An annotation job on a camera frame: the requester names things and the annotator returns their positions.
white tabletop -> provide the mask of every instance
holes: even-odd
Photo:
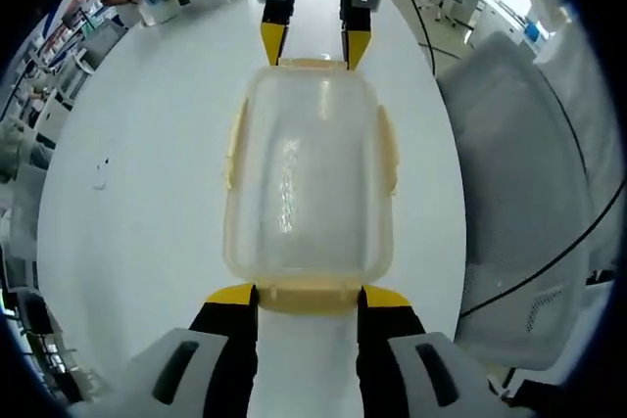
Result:
[[[283,57],[339,59],[338,10],[339,0],[297,0]],[[224,168],[246,86],[266,66],[261,13],[241,0],[135,27],[80,92],[58,142],[40,210],[40,286],[79,362],[112,382],[133,355],[188,326],[207,295],[241,282],[221,255]],[[452,130],[390,0],[372,30],[359,69],[401,156],[394,261],[376,284],[452,338],[465,260]]]

clear plastic lid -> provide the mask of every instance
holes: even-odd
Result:
[[[224,222],[225,261],[247,281],[341,289],[390,264],[389,124],[363,78],[336,64],[266,68],[250,86]]]

floor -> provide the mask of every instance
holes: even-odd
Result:
[[[426,47],[424,29],[422,28],[420,20],[415,13],[411,0],[392,0],[392,2],[394,2],[397,8],[401,11],[401,14],[403,14],[403,17],[410,26],[411,32],[413,32],[413,35],[418,43],[424,45],[423,48],[427,56],[427,61],[430,61],[430,55]],[[428,5],[427,0],[415,0],[415,2],[416,5],[419,6]],[[449,52],[459,58],[463,58],[472,51],[472,48],[463,41],[464,37],[468,33],[467,28],[461,25],[452,26],[452,24],[445,19],[436,22],[436,9],[433,8],[422,8],[420,10],[420,14],[424,19],[429,39],[431,40],[431,44],[434,48]],[[440,75],[458,61],[458,59],[437,50],[434,51],[434,57],[436,75]]]

plastic food container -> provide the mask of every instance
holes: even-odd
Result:
[[[390,265],[393,132],[345,67],[293,61],[250,85],[231,136],[224,258],[258,287],[354,290]]]

white table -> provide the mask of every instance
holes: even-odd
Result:
[[[338,3],[297,0],[283,57],[339,59]],[[162,334],[188,326],[207,295],[240,282],[221,256],[224,168],[230,125],[266,65],[261,13],[242,0],[136,27],[76,99],[44,189],[39,277],[66,344],[107,380]],[[396,126],[401,154],[394,262],[377,284],[409,298],[427,331],[452,338],[465,259],[452,130],[390,0],[372,30],[360,70]]]

